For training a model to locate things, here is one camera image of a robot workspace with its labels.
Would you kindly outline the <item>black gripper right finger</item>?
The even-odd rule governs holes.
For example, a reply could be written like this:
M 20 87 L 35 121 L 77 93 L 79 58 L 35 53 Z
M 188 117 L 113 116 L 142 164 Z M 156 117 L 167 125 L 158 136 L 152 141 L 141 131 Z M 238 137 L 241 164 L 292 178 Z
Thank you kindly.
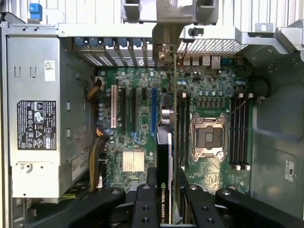
M 189 184 L 184 170 L 176 171 L 179 213 L 186 224 L 198 228 L 302 228 L 303 220 L 233 189 L 212 196 Z

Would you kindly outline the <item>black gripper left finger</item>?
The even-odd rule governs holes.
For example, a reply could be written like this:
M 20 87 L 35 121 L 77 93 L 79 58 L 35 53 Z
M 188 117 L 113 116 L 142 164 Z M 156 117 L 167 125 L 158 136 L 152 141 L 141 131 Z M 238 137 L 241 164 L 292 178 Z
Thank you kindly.
M 136 190 L 103 189 L 72 206 L 70 228 L 157 228 L 157 169 Z

